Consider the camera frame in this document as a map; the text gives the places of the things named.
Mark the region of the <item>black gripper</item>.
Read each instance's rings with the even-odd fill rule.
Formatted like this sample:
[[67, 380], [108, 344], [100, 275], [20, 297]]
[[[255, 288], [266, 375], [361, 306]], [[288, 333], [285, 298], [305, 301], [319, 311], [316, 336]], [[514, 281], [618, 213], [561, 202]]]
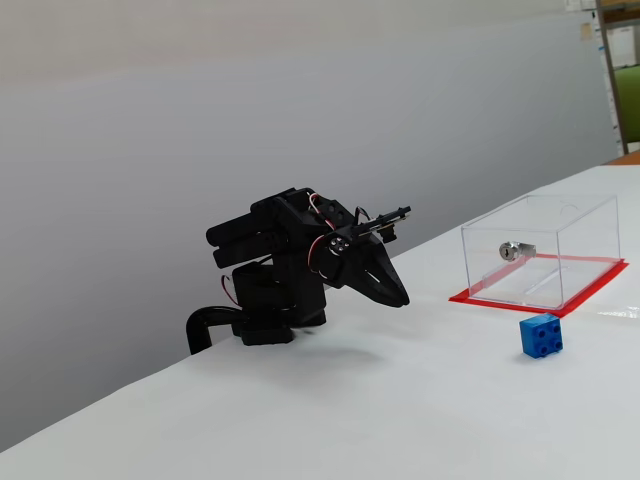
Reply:
[[381, 305], [410, 303], [381, 239], [358, 225], [337, 227], [313, 240], [311, 272], [330, 286], [349, 286]]

